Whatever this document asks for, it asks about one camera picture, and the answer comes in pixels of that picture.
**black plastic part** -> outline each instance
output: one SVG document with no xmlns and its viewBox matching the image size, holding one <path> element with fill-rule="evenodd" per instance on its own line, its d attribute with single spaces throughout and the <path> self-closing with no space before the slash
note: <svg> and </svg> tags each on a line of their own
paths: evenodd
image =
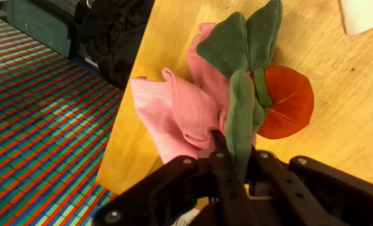
<svg viewBox="0 0 373 226">
<path fill-rule="evenodd" d="M 104 225 L 171 225 L 182 214 L 196 206 L 194 197 L 185 196 L 182 181 L 197 171 L 197 161 L 177 157 L 137 184 L 107 206 L 93 219 L 94 226 Z M 112 213 L 121 215 L 108 223 Z"/>
<path fill-rule="evenodd" d="M 214 137 L 218 148 L 209 160 L 174 160 L 101 209 L 94 226 L 171 225 L 200 197 L 211 204 L 192 226 L 373 226 L 373 185 L 308 157 L 285 165 L 253 150 L 248 197 L 224 137 Z"/>
<path fill-rule="evenodd" d="M 346 225 L 329 216 L 298 176 L 283 169 L 270 152 L 258 151 L 255 156 L 263 174 L 274 185 L 277 195 L 288 204 L 300 225 Z"/>
<path fill-rule="evenodd" d="M 349 225 L 373 225 L 373 185 L 303 156 L 292 159 L 289 169 L 331 215 Z"/>
</svg>

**pink fabric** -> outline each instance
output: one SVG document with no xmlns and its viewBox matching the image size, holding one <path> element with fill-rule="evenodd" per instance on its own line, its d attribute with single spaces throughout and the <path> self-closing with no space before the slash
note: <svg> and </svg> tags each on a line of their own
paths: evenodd
<svg viewBox="0 0 373 226">
<path fill-rule="evenodd" d="M 164 69 L 165 82 L 131 79 L 136 111 L 151 133 L 162 161 L 213 150 L 211 131 L 225 133 L 229 81 L 196 53 L 215 24 L 202 24 L 187 56 L 195 84 Z"/>
</svg>

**black bag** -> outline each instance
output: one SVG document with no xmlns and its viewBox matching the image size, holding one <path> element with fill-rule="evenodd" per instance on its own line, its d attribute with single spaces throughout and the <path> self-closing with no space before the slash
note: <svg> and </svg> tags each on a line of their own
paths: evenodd
<svg viewBox="0 0 373 226">
<path fill-rule="evenodd" d="M 79 38 L 113 86 L 125 89 L 142 40 L 153 0 L 96 0 L 86 14 Z"/>
</svg>

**wooden table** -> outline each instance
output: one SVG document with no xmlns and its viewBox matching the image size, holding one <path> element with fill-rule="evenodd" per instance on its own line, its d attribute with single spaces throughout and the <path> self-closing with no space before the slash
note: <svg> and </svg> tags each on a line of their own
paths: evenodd
<svg viewBox="0 0 373 226">
<path fill-rule="evenodd" d="M 131 77 L 162 81 L 161 69 L 190 78 L 186 54 L 204 22 L 246 17 L 267 0 L 156 0 Z M 275 64 L 305 74 L 315 93 L 312 125 L 284 140 L 258 140 L 283 161 L 305 155 L 373 182 L 373 30 L 344 34 L 338 2 L 288 0 Z M 131 87 L 125 93 L 97 182 L 121 194 L 159 161 L 138 120 Z"/>
</svg>

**red fabric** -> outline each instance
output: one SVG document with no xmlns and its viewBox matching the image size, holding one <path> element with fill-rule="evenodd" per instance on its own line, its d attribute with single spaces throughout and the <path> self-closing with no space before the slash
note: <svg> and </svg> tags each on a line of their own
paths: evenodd
<svg viewBox="0 0 373 226">
<path fill-rule="evenodd" d="M 314 110 L 309 79 L 288 67 L 270 66 L 265 69 L 265 82 L 274 105 L 258 133 L 278 140 L 307 127 Z"/>
</svg>

